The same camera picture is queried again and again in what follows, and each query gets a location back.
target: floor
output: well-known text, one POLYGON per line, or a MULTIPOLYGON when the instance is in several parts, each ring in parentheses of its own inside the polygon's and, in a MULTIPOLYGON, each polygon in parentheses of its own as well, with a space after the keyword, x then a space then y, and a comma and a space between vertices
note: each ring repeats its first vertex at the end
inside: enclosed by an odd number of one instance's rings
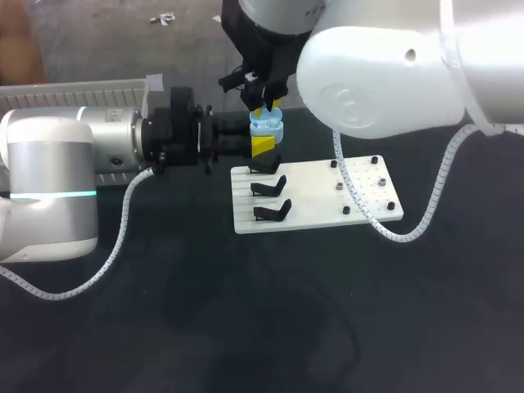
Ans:
MULTIPOLYGON (((245 109, 218 78, 242 59, 213 20, 220 0, 27 0, 50 83, 136 79, 163 74, 164 86, 186 85, 196 101, 216 111, 245 109), (169 26, 151 25, 172 11, 169 26)), ((167 92, 153 106, 167 105, 167 92)), ((303 106, 294 79, 283 108, 303 106)))

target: white fixture plate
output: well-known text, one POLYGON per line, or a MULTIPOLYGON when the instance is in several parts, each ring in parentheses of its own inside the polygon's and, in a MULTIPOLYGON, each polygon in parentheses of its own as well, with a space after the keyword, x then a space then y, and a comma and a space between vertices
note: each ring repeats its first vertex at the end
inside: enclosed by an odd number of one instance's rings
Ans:
MULTIPOLYGON (((346 158, 351 179, 375 218, 381 222, 398 221, 404 217, 404 210, 386 163, 381 156, 376 156, 378 162, 374 165, 372 157, 346 158), (381 178, 386 180, 385 186, 378 184, 381 178), (395 203, 394 210, 387 209, 389 202, 395 203)), ((247 166, 232 168, 235 232, 266 233, 366 224, 368 221, 353 202, 346 185, 337 190, 339 182, 343 182, 340 169, 332 168, 331 160, 281 164, 276 174, 250 174, 247 166), (280 196, 253 196, 251 183, 275 186, 283 174, 287 184, 280 196), (287 199, 291 199, 292 208, 281 223, 256 221, 254 207, 280 210, 287 199), (344 206, 350 207, 348 215, 342 213, 344 206)))

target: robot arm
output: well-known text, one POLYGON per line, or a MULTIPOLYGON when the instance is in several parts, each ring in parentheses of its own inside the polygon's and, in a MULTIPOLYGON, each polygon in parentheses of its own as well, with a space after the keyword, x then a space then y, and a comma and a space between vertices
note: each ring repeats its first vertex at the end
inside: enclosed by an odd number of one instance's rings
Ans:
POLYGON ((523 25, 518 0, 224 0, 224 30, 244 62, 220 84, 244 83, 250 110, 271 109, 296 71, 308 109, 357 138, 465 116, 499 133, 492 124, 524 122, 523 25))
POLYGON ((77 120, 34 117, 9 128, 11 199, 0 200, 1 262, 72 259, 95 248, 93 142, 90 127, 77 120))
POLYGON ((222 26, 243 58, 219 84, 227 92, 243 86, 250 111, 287 95, 287 79, 325 8, 325 0, 224 0, 222 26))

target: blue plastic part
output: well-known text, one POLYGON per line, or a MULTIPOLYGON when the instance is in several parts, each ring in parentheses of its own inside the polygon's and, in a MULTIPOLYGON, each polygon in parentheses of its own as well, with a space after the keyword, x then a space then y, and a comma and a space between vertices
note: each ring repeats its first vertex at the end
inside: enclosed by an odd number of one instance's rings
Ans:
POLYGON ((275 108, 273 111, 268 111, 264 108, 260 117, 256 117, 255 113, 249 114, 251 121, 251 136, 252 137, 275 137, 275 143, 279 144, 284 138, 284 123, 282 122, 282 111, 275 108))

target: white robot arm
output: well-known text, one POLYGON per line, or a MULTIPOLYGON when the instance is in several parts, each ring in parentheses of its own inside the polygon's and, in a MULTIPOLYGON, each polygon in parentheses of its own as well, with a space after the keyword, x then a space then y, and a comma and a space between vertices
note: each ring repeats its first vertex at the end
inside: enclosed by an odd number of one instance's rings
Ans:
POLYGON ((524 3, 333 0, 300 56, 304 103, 330 128, 384 138, 524 123, 524 3))

